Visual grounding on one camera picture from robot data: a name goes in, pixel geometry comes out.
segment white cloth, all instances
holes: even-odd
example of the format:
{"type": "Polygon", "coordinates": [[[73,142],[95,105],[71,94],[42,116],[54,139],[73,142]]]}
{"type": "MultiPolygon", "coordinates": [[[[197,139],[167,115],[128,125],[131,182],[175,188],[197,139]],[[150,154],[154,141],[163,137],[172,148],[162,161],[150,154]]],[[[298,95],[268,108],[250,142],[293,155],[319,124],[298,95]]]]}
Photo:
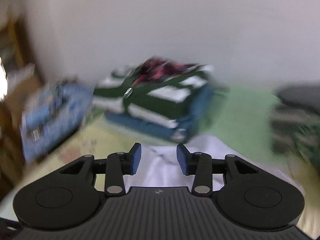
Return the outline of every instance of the white cloth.
{"type": "MultiPolygon", "coordinates": [[[[297,187],[303,194],[303,187],[284,174],[281,170],[253,163],[235,150],[228,147],[218,138],[212,135],[199,135],[194,137],[188,144],[187,149],[193,152],[203,152],[215,159],[224,159],[227,154],[234,154],[254,164],[255,166],[275,175],[276,177],[289,182],[297,187]]],[[[128,192],[130,187],[183,187],[191,190],[194,176],[185,176],[180,169],[175,146],[142,146],[141,161],[137,173],[133,176],[124,176],[125,189],[128,192]]],[[[223,187],[221,174],[212,176],[213,190],[220,190],[223,187]]]]}

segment ribbed black surface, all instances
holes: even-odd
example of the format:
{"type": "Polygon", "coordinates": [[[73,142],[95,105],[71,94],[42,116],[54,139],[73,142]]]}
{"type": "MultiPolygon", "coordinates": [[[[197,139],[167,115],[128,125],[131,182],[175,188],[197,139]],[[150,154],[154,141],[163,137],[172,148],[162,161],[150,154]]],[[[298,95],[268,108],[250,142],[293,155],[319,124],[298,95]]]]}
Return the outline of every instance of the ribbed black surface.
{"type": "Polygon", "coordinates": [[[86,223],[56,232],[25,228],[23,240],[308,240],[296,227],[280,232],[255,232],[232,224],[209,198],[186,187],[134,187],[125,196],[110,198],[86,223]]]}

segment silver screw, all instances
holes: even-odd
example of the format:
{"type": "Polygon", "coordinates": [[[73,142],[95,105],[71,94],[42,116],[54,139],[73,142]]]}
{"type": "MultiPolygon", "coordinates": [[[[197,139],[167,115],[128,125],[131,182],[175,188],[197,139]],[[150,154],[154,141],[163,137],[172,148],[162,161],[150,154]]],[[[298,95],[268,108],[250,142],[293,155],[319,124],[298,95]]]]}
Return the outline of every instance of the silver screw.
{"type": "Polygon", "coordinates": [[[200,185],[200,186],[196,186],[195,187],[195,192],[199,193],[199,194],[205,194],[208,193],[210,191],[210,188],[204,185],[200,185]]]}
{"type": "Polygon", "coordinates": [[[120,186],[109,186],[107,191],[111,194],[118,194],[122,191],[122,188],[120,186]]]}

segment blue garment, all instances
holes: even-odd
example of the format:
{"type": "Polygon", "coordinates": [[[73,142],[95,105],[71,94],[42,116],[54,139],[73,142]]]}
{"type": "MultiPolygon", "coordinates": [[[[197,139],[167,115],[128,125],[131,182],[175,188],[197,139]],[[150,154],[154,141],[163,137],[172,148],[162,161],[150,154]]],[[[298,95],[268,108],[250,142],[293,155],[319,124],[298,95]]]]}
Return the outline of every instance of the blue garment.
{"type": "MultiPolygon", "coordinates": [[[[57,86],[60,89],[62,101],[61,108],[54,118],[41,123],[40,137],[33,140],[30,130],[21,126],[23,154],[28,163],[38,156],[47,154],[54,146],[60,143],[81,123],[84,114],[92,103],[93,89],[78,85],[66,84],[57,86]]],[[[47,109],[35,109],[31,115],[32,125],[39,123],[46,116],[47,109]]]]}
{"type": "Polygon", "coordinates": [[[197,132],[199,119],[204,115],[213,94],[214,91],[210,85],[203,86],[190,105],[189,114],[177,119],[179,125],[174,129],[134,118],[127,114],[114,114],[106,111],[104,117],[108,121],[123,125],[138,132],[168,141],[186,143],[197,132]]]}

